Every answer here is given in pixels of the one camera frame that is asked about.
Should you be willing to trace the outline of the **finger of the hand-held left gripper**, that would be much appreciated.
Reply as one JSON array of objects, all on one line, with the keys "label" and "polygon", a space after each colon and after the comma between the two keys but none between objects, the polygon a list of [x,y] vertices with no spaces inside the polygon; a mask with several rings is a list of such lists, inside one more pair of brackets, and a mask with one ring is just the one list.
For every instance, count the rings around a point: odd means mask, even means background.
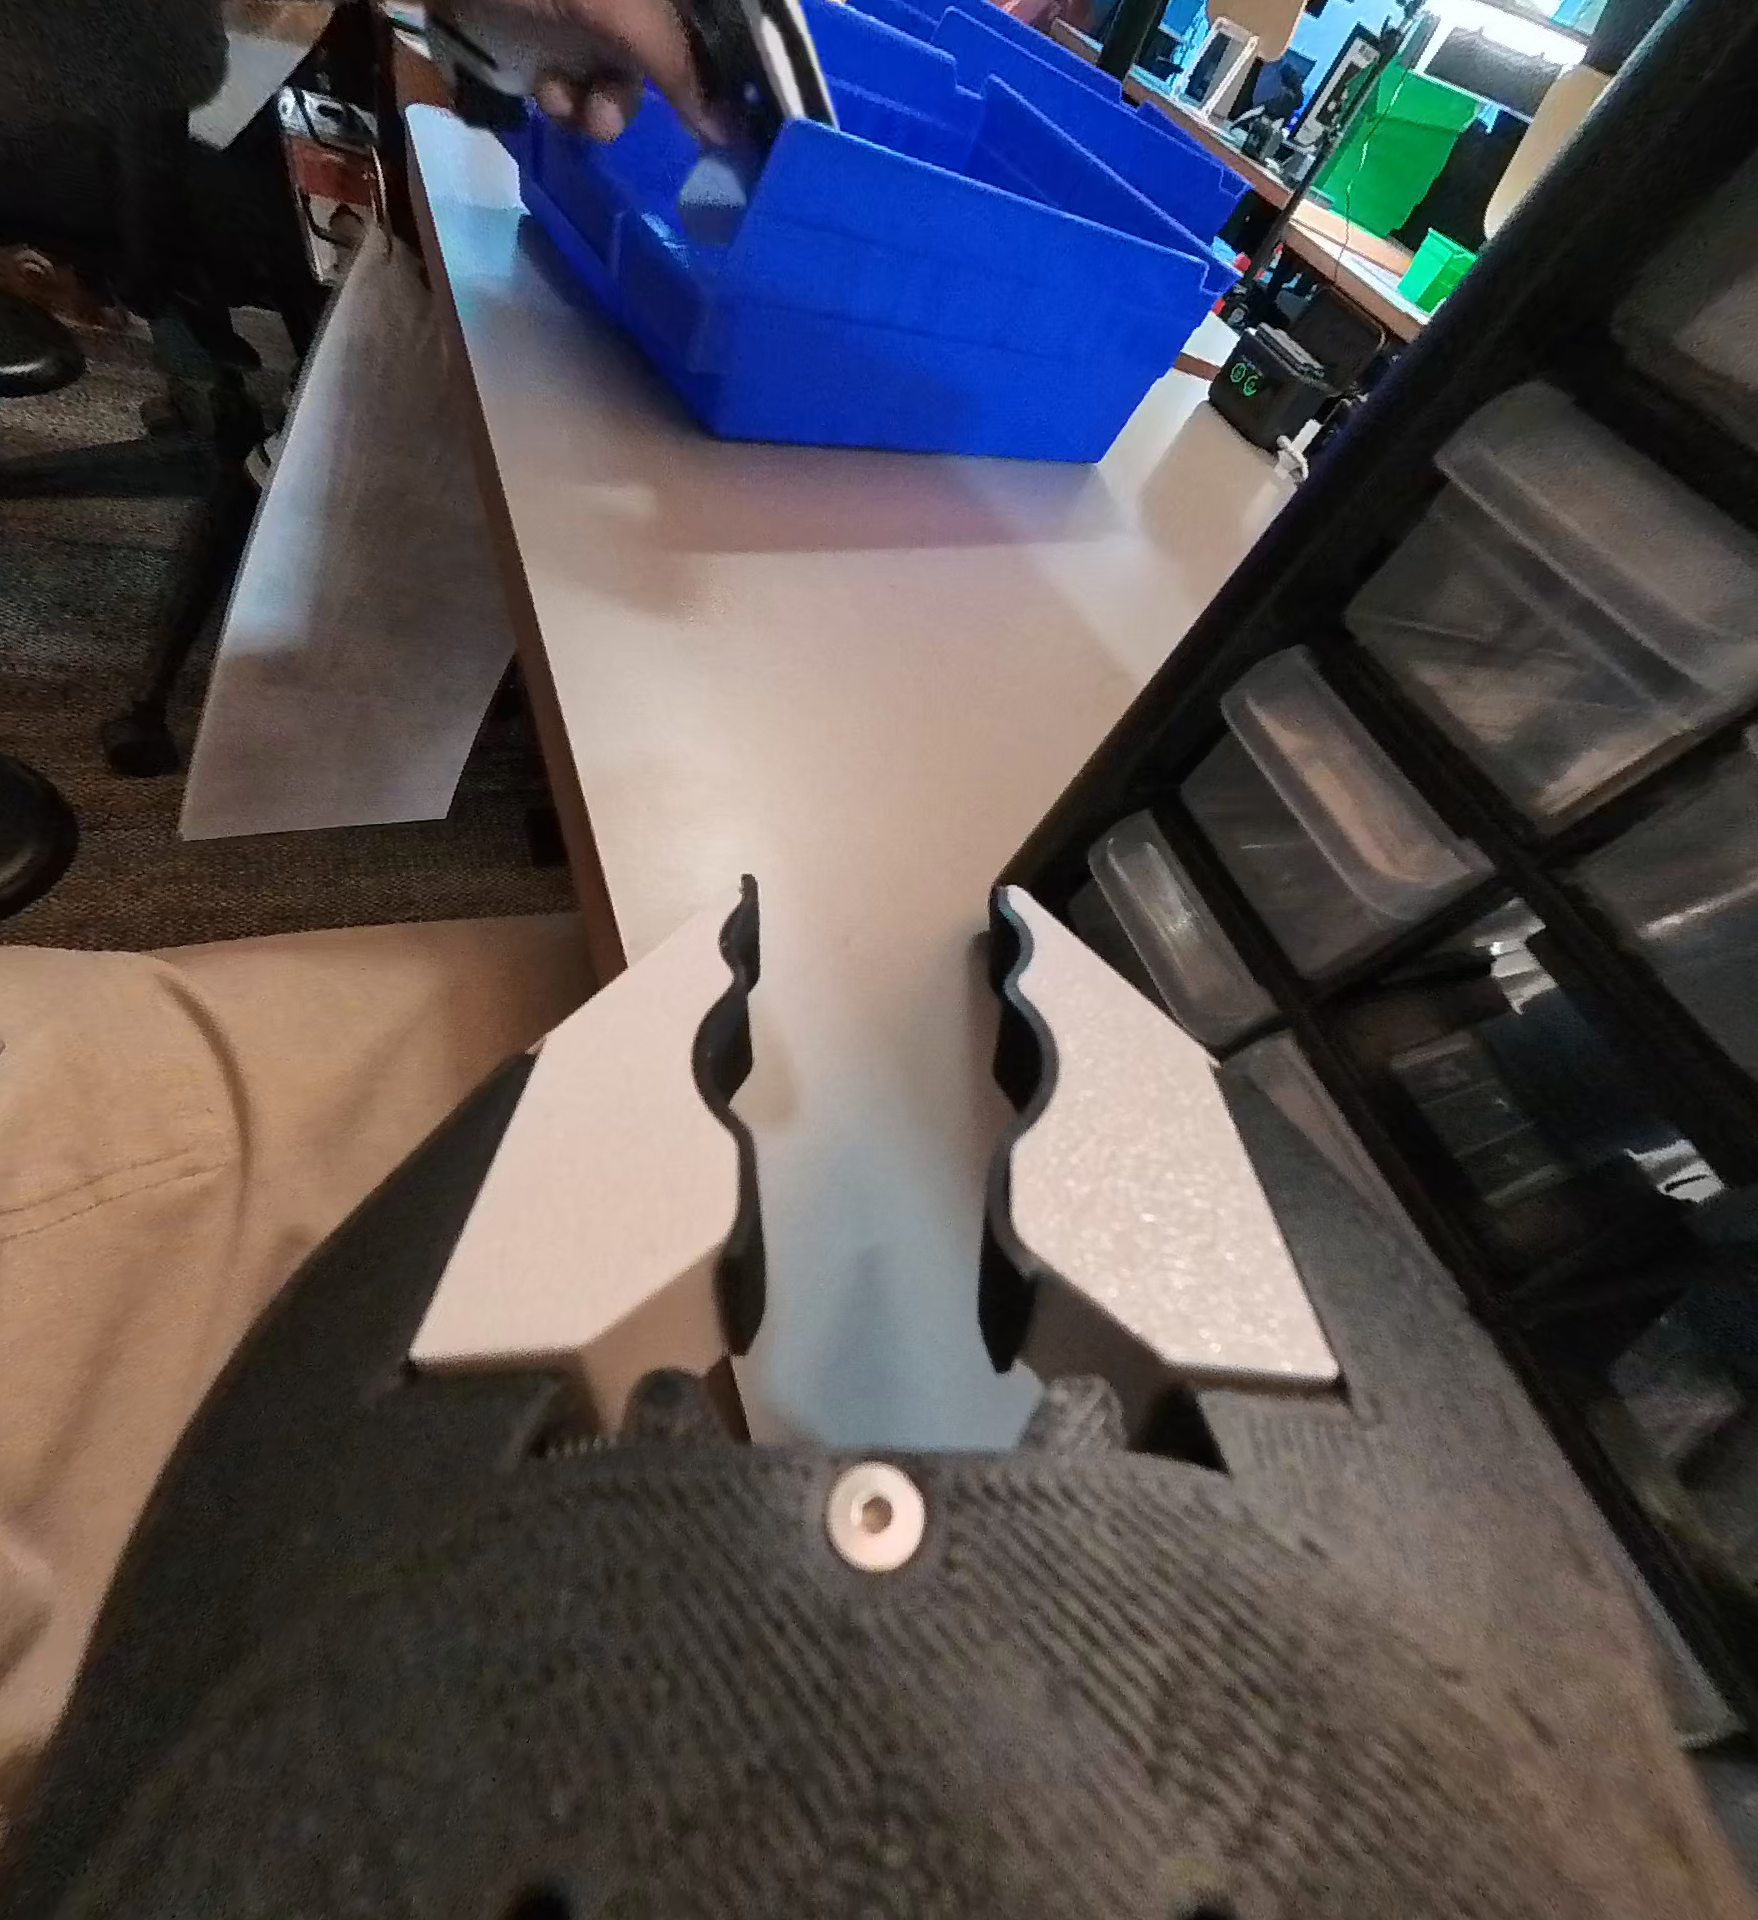
[{"label": "finger of the hand-held left gripper", "polygon": [[692,3],[691,47],[704,98],[735,130],[838,124],[803,5]]}]

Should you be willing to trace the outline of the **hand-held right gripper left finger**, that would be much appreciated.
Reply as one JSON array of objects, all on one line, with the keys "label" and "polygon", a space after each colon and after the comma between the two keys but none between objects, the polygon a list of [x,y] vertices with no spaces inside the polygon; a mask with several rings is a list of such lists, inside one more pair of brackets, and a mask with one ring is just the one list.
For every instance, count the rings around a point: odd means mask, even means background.
[{"label": "hand-held right gripper left finger", "polygon": [[766,1314],[749,1123],[760,890],[702,911],[539,1045],[420,1325],[431,1376],[706,1378]]}]

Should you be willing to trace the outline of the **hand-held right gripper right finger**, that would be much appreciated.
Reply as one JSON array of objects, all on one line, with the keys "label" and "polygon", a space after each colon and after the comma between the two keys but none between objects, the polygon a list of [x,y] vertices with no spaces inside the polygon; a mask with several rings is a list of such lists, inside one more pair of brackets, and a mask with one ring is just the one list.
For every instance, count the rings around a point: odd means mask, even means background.
[{"label": "hand-held right gripper right finger", "polygon": [[1341,1392],[1341,1361],[1212,1054],[1023,887],[991,895],[980,1342],[1098,1380],[1147,1439],[1179,1401]]}]

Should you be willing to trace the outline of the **blue plastic bin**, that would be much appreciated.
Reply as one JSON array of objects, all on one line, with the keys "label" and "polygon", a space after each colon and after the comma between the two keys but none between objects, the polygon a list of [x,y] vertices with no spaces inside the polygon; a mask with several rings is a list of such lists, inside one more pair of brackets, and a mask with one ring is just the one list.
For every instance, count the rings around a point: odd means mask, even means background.
[{"label": "blue plastic bin", "polygon": [[694,144],[648,98],[599,144],[530,110],[522,205],[713,436],[1090,467],[1229,290],[1229,263],[843,130],[780,133],[731,238],[680,214]]},{"label": "blue plastic bin", "polygon": [[804,5],[843,133],[1087,223],[1218,252],[1243,187],[1161,115],[992,5]]}]

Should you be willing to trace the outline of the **person's left hand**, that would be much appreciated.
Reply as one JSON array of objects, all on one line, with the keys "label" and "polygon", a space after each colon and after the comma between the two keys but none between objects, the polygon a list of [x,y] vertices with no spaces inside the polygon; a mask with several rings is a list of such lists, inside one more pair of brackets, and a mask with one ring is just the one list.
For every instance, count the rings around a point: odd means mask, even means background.
[{"label": "person's left hand", "polygon": [[726,80],[735,26],[706,5],[518,5],[536,65],[530,103],[590,140],[628,130],[648,88],[699,139],[731,144],[746,128]]}]

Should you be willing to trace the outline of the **white board panel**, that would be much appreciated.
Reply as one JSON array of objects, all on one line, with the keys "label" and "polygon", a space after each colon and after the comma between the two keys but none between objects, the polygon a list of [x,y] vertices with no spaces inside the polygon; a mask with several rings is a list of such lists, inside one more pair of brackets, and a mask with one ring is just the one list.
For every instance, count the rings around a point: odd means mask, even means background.
[{"label": "white board panel", "polygon": [[294,384],[181,839],[444,820],[511,658],[450,340],[420,257],[374,236]]}]

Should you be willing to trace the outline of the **wooden work table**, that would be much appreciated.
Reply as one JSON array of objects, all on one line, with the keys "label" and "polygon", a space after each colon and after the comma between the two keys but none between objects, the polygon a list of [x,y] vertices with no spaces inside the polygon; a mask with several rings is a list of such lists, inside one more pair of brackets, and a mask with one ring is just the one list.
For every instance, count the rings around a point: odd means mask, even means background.
[{"label": "wooden work table", "polygon": [[1287,183],[1276,173],[1232,147],[1202,113],[1183,107],[1155,80],[1129,77],[1122,93],[1134,107],[1156,113],[1194,139],[1208,156],[1227,167],[1270,208],[1272,246],[1294,254],[1347,306],[1372,318],[1401,344],[1416,340],[1430,325],[1433,317],[1401,293],[1401,280],[1412,264],[1404,249],[1372,236],[1313,198],[1294,205]]}]

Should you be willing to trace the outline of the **black power station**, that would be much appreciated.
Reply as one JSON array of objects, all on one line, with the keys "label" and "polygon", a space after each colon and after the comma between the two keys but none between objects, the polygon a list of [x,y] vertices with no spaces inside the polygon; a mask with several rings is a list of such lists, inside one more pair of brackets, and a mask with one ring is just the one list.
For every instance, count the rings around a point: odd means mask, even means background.
[{"label": "black power station", "polygon": [[1282,440],[1351,396],[1389,343],[1382,331],[1365,328],[1354,347],[1334,347],[1324,358],[1293,335],[1258,325],[1234,338],[1207,403],[1252,449],[1276,455]]}]

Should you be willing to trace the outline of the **black office chair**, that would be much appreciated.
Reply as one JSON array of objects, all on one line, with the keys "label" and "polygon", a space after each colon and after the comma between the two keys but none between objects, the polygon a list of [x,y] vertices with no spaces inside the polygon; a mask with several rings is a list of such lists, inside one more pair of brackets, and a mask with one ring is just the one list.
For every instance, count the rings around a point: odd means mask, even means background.
[{"label": "black office chair", "polygon": [[142,781],[181,771],[173,696],[243,565],[263,497],[248,458],[269,436],[250,386],[263,362],[228,306],[181,297],[151,321],[151,344],[165,390],[147,420],[147,444],[168,456],[173,490],[190,512],[138,676],[125,706],[101,725],[106,766]]}]

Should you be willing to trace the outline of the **small green box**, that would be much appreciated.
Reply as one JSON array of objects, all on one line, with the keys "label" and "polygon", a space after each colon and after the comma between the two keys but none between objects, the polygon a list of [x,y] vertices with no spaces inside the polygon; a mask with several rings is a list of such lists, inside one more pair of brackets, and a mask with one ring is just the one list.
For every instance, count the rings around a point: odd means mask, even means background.
[{"label": "small green box", "polygon": [[1434,226],[1422,236],[1406,270],[1398,277],[1394,295],[1408,309],[1433,317],[1459,290],[1477,260],[1475,249]]}]

